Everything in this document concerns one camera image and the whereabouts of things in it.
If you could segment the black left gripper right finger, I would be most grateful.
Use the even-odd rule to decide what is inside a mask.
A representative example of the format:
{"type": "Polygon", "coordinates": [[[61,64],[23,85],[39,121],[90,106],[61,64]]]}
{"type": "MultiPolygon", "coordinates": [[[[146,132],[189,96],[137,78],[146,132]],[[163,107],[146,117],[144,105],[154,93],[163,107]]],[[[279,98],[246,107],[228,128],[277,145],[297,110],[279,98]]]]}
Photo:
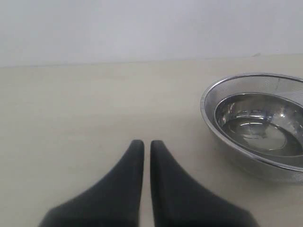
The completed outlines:
{"type": "Polygon", "coordinates": [[[150,182],[157,227],[257,227],[245,209],[215,195],[193,179],[164,142],[153,140],[150,182]]]}

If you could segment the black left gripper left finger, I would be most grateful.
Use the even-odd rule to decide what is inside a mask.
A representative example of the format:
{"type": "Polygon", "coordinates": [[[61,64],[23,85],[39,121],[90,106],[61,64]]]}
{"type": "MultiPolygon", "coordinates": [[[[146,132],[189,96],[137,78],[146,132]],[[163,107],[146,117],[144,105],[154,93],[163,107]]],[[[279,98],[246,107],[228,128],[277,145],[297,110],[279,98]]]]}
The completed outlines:
{"type": "Polygon", "coordinates": [[[94,186],[50,209],[41,227],[137,227],[143,185],[144,143],[133,140],[94,186]]]}

